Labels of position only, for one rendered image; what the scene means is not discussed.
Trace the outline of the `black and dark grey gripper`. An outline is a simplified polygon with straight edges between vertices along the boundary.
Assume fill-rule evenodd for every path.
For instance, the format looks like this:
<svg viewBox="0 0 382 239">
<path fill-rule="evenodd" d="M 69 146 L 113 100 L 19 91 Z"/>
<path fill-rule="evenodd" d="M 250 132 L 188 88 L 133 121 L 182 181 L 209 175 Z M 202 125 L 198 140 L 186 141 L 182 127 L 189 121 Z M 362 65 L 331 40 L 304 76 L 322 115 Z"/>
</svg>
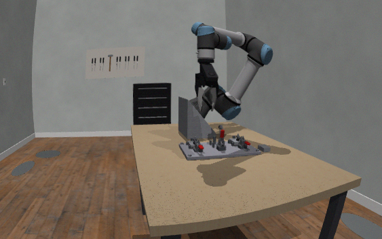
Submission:
<svg viewBox="0 0 382 239">
<path fill-rule="evenodd" d="M 197 62 L 204 63 L 204 64 L 210 64 L 211 62 L 214 63 L 213 59 L 197 59 Z M 218 82 L 217 81 L 206 81 L 206 78 L 204 77 L 204 74 L 202 73 L 201 67 L 200 67 L 200 73 L 195 74 L 195 92 L 197 95 L 197 103 L 199 110 L 202 111 L 202 95 L 204 93 L 204 89 L 202 87 L 210 86 L 210 100 L 212 101 L 211 104 L 211 111 L 213 111 L 216 98 L 218 96 Z"/>
</svg>

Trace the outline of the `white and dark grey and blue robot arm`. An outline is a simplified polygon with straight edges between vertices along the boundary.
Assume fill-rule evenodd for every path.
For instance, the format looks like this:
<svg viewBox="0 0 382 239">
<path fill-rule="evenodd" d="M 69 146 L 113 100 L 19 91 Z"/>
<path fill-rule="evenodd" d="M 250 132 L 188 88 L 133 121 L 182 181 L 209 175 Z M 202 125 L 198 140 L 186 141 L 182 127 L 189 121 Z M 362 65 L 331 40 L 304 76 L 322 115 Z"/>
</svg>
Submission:
<svg viewBox="0 0 382 239">
<path fill-rule="evenodd" d="M 201 22 L 196 22 L 192 26 L 191 31 L 197 35 L 196 54 L 198 59 L 215 59 L 214 48 L 228 50 L 231 44 L 240 47 L 248 53 L 248 60 L 230 91 L 225 92 L 225 90 L 218 85 L 219 90 L 214 109 L 226 120 L 232 120 L 240 113 L 241 98 L 259 68 L 271 62 L 273 50 L 266 43 L 263 43 L 252 35 L 211 27 Z M 201 70 L 206 81 L 218 81 L 218 75 L 212 64 L 201 63 Z M 210 100 L 210 86 L 204 90 L 202 99 L 202 111 L 199 110 L 197 97 L 191 99 L 190 102 L 200 115 L 205 118 L 209 110 L 211 110 L 212 104 Z"/>
</svg>

